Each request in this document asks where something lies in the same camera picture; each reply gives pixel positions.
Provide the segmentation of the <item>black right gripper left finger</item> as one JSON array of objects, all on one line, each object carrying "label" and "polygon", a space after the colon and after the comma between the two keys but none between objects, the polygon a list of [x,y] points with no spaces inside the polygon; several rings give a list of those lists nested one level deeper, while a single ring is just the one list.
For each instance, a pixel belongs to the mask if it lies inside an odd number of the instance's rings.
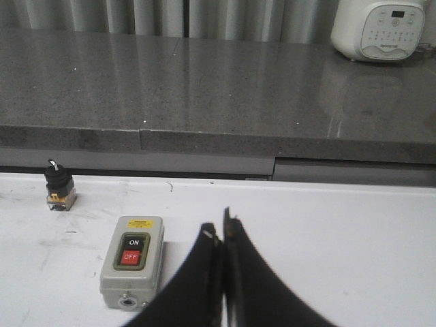
[{"label": "black right gripper left finger", "polygon": [[201,225],[173,278],[127,326],[220,326],[224,247],[212,223]]}]

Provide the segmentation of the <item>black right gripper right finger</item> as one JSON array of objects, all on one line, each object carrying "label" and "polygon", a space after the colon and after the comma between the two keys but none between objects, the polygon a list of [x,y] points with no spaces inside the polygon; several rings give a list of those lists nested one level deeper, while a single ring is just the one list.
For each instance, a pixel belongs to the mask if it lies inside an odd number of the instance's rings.
[{"label": "black right gripper right finger", "polygon": [[223,214],[224,292],[229,326],[333,326],[266,263],[241,221]]}]

